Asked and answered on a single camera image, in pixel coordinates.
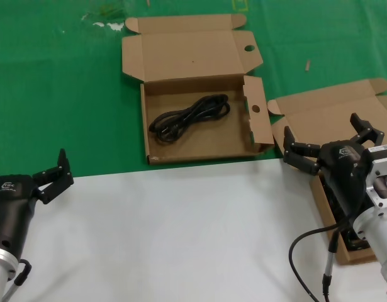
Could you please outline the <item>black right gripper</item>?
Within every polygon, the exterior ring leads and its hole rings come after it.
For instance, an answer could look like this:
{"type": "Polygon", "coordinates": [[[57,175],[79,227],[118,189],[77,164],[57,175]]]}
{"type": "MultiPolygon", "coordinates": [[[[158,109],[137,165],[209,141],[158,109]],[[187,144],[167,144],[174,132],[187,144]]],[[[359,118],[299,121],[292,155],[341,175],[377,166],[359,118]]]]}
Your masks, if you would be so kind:
{"type": "Polygon", "coordinates": [[[366,195],[366,176],[358,167],[364,151],[362,144],[371,141],[380,146],[384,133],[360,119],[357,113],[351,114],[350,123],[357,132],[350,141],[330,142],[322,147],[296,142],[289,126],[285,126],[283,161],[312,176],[321,169],[345,216],[357,217],[366,195]]]}

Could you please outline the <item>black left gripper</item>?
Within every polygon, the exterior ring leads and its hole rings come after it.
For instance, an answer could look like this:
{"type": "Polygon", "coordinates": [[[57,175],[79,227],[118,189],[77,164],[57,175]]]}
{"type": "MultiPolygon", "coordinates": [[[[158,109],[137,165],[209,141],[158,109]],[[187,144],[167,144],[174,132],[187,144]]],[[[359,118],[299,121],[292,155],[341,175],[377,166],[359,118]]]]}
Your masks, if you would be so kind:
{"type": "Polygon", "coordinates": [[[57,166],[34,174],[0,176],[0,249],[21,255],[37,199],[49,204],[74,184],[65,149],[57,166]]]}

